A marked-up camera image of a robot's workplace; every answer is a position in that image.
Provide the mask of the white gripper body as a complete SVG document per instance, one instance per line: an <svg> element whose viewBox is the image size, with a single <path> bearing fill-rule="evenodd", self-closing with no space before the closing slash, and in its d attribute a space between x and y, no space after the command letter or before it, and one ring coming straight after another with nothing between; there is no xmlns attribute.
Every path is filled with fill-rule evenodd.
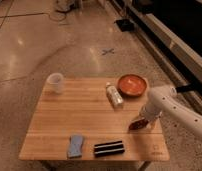
<svg viewBox="0 0 202 171"><path fill-rule="evenodd" d="M150 124L154 124L161 115L161 110L152 103L146 103L141 108L140 115Z"/></svg>

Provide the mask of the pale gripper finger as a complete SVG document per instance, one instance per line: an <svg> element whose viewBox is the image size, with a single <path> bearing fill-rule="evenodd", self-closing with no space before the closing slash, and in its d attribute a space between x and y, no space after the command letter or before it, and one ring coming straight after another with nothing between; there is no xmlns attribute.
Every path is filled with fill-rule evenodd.
<svg viewBox="0 0 202 171"><path fill-rule="evenodd" d="M140 118L133 123L133 129L142 129L148 124L148 121L145 118Z"/></svg>

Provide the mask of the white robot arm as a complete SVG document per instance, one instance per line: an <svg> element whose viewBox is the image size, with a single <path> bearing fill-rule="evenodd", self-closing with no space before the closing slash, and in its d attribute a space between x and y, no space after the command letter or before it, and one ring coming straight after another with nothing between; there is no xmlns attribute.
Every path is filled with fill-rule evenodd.
<svg viewBox="0 0 202 171"><path fill-rule="evenodd" d="M176 88L171 85L151 88L147 92L148 100L140 109L139 115L147 121L154 121L165 112L202 142L202 116L177 102L176 96Z"/></svg>

